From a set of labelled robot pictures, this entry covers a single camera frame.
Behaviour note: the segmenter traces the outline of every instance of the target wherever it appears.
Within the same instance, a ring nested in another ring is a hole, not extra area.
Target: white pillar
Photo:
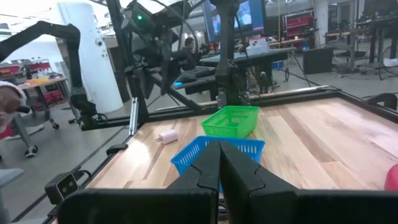
[[[358,14],[358,19],[361,18],[362,12],[365,9],[365,0],[357,0],[359,1],[359,14]]]
[[[58,11],[65,25],[80,30],[80,66],[88,99],[99,113],[109,113],[123,107],[106,45],[94,14],[86,2],[58,2]]]
[[[329,3],[326,0],[314,0],[315,3],[315,14],[317,17],[317,28],[319,29],[315,33],[315,40],[317,40],[318,46],[325,43],[325,34],[328,32],[328,16],[329,16]]]

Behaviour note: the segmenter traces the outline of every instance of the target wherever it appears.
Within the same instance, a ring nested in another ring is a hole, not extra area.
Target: plastic basket
[[[266,142],[262,140],[198,136],[171,160],[171,163],[177,168],[178,173],[180,175],[184,174],[185,170],[190,167],[192,162],[198,157],[199,153],[206,148],[210,141],[214,140],[229,142],[258,163],[260,162],[262,149],[266,144]]]
[[[245,138],[257,126],[257,106],[225,106],[201,123],[206,135]]]

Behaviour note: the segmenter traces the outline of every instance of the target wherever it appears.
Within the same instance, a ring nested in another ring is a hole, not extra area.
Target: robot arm
[[[0,62],[20,47],[28,44],[43,34],[63,38],[67,43],[67,50],[70,58],[70,78],[72,83],[71,102],[75,108],[80,110],[81,120],[88,124],[92,116],[96,115],[95,104],[87,100],[83,82],[81,79],[79,44],[80,31],[73,25],[67,26],[51,24],[39,21],[16,35],[0,42]]]
[[[19,32],[16,35],[0,42],[0,61],[5,60],[10,54],[20,47],[28,44],[43,34],[52,35],[54,37],[63,38],[67,42],[68,53],[70,57],[70,73],[72,79],[72,86],[74,88],[83,87],[80,73],[79,61],[79,44],[80,31],[73,25],[56,25],[44,21],[39,21],[27,29]]]

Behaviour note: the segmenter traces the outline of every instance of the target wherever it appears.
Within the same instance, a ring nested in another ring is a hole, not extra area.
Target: screen
[[[209,0],[203,3],[203,13],[209,42],[220,41],[221,18],[216,6]],[[239,5],[237,16],[245,35],[256,35],[264,32],[265,7],[263,1],[243,0]],[[235,35],[240,35],[238,22],[235,19]]]

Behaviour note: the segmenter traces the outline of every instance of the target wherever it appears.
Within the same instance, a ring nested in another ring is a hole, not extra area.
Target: wooden table
[[[352,29],[352,30],[346,30],[343,32],[330,32],[325,34],[324,37],[340,37],[340,36],[348,36],[351,34],[362,34],[364,32],[368,31],[368,29]]]
[[[143,125],[88,188],[167,187],[178,177],[171,158],[205,134],[207,117]],[[265,139],[261,164],[300,189],[382,190],[398,163],[398,124],[339,98],[261,108],[258,119],[248,138]],[[171,128],[179,141],[155,141]]]
[[[28,85],[28,84],[26,84],[26,83],[25,83],[25,84],[21,84],[21,85],[19,85],[18,87],[19,87],[21,90],[28,90],[28,89],[35,88],[35,87],[38,87],[38,86],[52,85],[52,84],[56,84],[56,83],[58,83],[58,82],[66,81],[66,80],[68,80],[67,77],[53,78],[53,79],[49,79],[49,80],[47,80],[47,81],[45,81],[45,82],[34,83],[34,84],[30,84],[30,85]]]
[[[62,92],[62,94],[64,95],[64,97],[67,99],[70,108],[72,110],[73,115],[75,116],[75,119],[78,120],[79,119],[79,112],[76,110],[75,107],[73,107],[71,101],[70,101],[70,91],[69,91],[69,87],[67,85],[67,77],[60,77],[60,78],[53,78],[53,79],[49,79],[46,82],[40,82],[40,83],[34,83],[34,84],[30,84],[27,85],[25,84],[21,84],[18,87],[21,90],[29,90],[29,89],[33,89],[35,88],[36,90],[38,90],[39,87],[42,86],[47,86],[47,85],[53,85],[53,84],[58,84],[58,87],[60,89],[60,91]]]
[[[269,43],[269,46],[270,47],[278,47],[278,46],[281,46],[281,45],[282,46],[284,46],[284,45],[293,45],[293,44],[301,43],[303,41],[305,41],[304,38],[299,38],[297,40],[284,40],[284,41],[281,41],[283,45],[281,43],[279,43],[278,41],[271,41]]]
[[[44,97],[41,87],[57,84],[60,91],[63,93],[64,97],[67,99],[76,121],[78,121],[79,112],[76,110],[76,108],[73,107],[73,105],[70,101],[71,94],[70,94],[70,91],[69,91],[69,88],[67,85],[67,80],[68,80],[67,77],[60,77],[60,78],[49,79],[49,80],[46,80],[45,82],[33,83],[30,85],[25,83],[25,84],[21,84],[18,86],[21,90],[23,90],[25,92],[25,94],[28,97],[29,97],[29,94],[27,92],[28,90],[34,89],[36,91],[37,96],[39,97],[40,101],[45,106],[45,113],[48,112],[45,114],[45,117],[46,118],[48,117],[48,119],[46,119],[46,121],[49,120],[52,123],[53,128],[56,128],[58,124],[50,117],[50,108],[47,104],[47,101]],[[27,157],[35,156],[36,151],[37,151],[37,146],[35,146],[34,143],[30,139],[31,133],[28,133],[28,131],[26,130],[26,126],[28,126],[28,124],[23,122],[23,120],[20,116],[16,116],[14,118],[14,124],[15,124],[15,127],[18,129],[19,136],[21,137],[21,139],[25,142],[25,144],[27,146],[27,152],[25,152],[25,156],[27,156]]]

